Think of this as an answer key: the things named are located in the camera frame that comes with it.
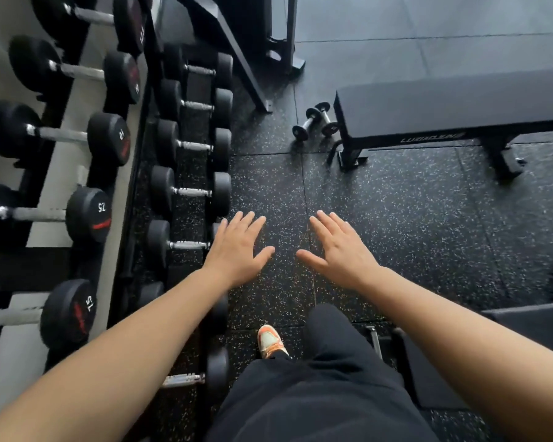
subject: speckled rubber flooring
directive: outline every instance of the speckled rubber flooring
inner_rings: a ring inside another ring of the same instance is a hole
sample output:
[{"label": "speckled rubber flooring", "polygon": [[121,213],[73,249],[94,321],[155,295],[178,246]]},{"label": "speckled rubber flooring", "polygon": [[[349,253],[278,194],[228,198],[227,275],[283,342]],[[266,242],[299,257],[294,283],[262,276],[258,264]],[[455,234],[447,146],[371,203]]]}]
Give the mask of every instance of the speckled rubber flooring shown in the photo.
[{"label": "speckled rubber flooring", "polygon": [[[273,11],[284,17],[285,1],[273,0]],[[164,38],[188,36],[184,20],[182,6],[166,0]],[[553,133],[516,139],[516,153],[528,165],[510,185],[494,181],[483,152],[469,141],[381,149],[342,173],[326,162],[331,142],[315,134],[298,145],[291,134],[306,108],[333,102],[343,85],[553,68],[553,0],[299,0],[296,34],[296,50],[307,60],[298,80],[253,66],[273,99],[272,115],[255,112],[239,81],[234,88],[232,214],[266,215],[259,245],[277,251],[256,281],[230,292],[225,342],[232,381],[256,358],[255,331],[264,323],[301,356],[301,326],[316,303],[335,304],[359,328],[373,322],[382,333],[391,328],[370,304],[295,260],[297,248],[317,249],[307,226],[317,209],[352,223],[381,264],[473,310],[553,302]],[[201,96],[191,93],[201,83],[189,79],[189,96]],[[205,140],[207,120],[187,115],[183,133]],[[153,217],[147,174],[154,163],[146,144],[133,211],[138,237]],[[185,152],[177,177],[184,186],[204,185],[202,156]],[[203,238],[203,218],[199,199],[181,199],[174,236]],[[163,279],[137,254],[138,279]],[[177,252],[173,263],[201,259]],[[197,369],[197,347],[193,335],[173,373]],[[195,399],[192,388],[158,394],[151,407],[154,440],[192,440]],[[424,415],[441,441],[496,438],[472,413]]]}]

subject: black bench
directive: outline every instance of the black bench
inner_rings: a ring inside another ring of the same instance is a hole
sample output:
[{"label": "black bench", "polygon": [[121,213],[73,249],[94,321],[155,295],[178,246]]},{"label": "black bench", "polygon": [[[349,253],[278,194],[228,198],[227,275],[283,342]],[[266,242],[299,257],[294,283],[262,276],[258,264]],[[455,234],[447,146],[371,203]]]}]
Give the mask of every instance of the black bench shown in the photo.
[{"label": "black bench", "polygon": [[[487,310],[483,314],[553,350],[553,304]],[[376,338],[374,329],[369,330],[371,338]],[[379,343],[384,346],[387,338]],[[420,409],[468,409],[405,332],[395,329],[390,345],[406,390]]]},{"label": "black bench", "polygon": [[343,169],[364,149],[476,138],[498,178],[523,172],[508,143],[553,131],[553,71],[497,73],[340,88],[334,101]]}]

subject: sneaker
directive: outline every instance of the sneaker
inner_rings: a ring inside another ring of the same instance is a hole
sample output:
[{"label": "sneaker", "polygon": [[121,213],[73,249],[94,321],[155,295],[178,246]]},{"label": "sneaker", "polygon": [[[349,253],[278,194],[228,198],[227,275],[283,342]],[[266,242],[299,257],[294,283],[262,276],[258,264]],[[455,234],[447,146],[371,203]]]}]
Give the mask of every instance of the sneaker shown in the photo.
[{"label": "sneaker", "polygon": [[268,324],[258,330],[258,350],[263,359],[269,358],[274,351],[283,351],[289,355],[275,328]]}]

